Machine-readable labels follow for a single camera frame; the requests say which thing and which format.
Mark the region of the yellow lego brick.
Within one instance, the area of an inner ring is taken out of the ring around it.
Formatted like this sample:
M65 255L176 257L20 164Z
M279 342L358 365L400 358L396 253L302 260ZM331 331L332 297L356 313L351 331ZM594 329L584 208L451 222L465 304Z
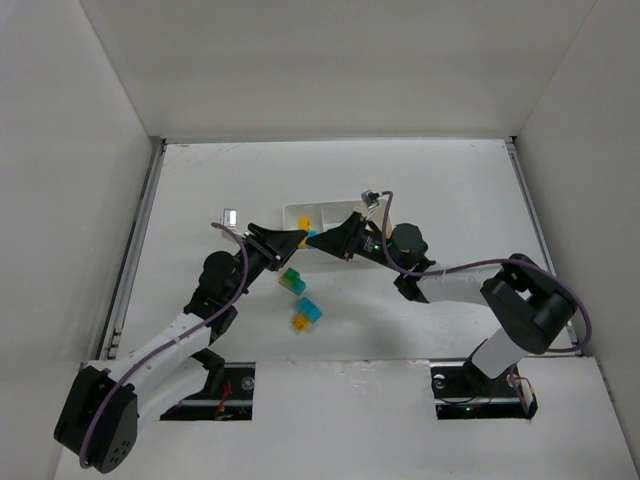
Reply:
M302 216L300 216L298 218L298 229L299 230L304 230L307 235L309 234L310 229L311 229L311 220L310 220L310 218L308 216L302 215ZM306 248L307 235L300 242L300 244L299 244L299 248L300 249L305 249Z

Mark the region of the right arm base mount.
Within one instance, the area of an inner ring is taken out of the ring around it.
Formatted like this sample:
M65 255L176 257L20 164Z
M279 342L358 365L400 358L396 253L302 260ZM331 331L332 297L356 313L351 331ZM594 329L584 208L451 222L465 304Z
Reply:
M430 365L431 388L439 420L523 419L538 411L535 389L518 370L528 356L507 337L484 340L464 359Z

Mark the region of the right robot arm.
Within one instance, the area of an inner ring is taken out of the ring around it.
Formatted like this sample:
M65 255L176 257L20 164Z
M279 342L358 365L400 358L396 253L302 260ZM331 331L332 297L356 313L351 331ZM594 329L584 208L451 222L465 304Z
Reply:
M574 316L577 303L567 288L528 257L468 270L445 268L426 257L415 225L393 227L386 238L375 223L353 213L341 225L307 240L307 245L344 261L357 255L399 273L399 293L418 303L456 302L488 307L500 328L465 360L461 373L479 387L501 377L529 354L545 353Z

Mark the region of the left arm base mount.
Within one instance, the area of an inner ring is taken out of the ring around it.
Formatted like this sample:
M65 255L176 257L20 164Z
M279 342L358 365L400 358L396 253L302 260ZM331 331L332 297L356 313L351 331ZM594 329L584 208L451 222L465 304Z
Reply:
M227 362L211 350L193 358L207 371L202 388L160 416L161 421L250 421L256 364Z

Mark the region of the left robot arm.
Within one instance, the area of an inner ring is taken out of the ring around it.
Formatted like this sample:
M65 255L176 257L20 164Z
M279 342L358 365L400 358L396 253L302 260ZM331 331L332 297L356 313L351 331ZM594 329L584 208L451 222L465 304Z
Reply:
M205 386L218 359L208 348L235 320L236 301L263 272L280 270L307 233L250 224L247 233L229 235L238 252L206 257L191 299L173 322L127 356L90 362L76 374L54 438L77 455L81 468L112 472L147 421Z

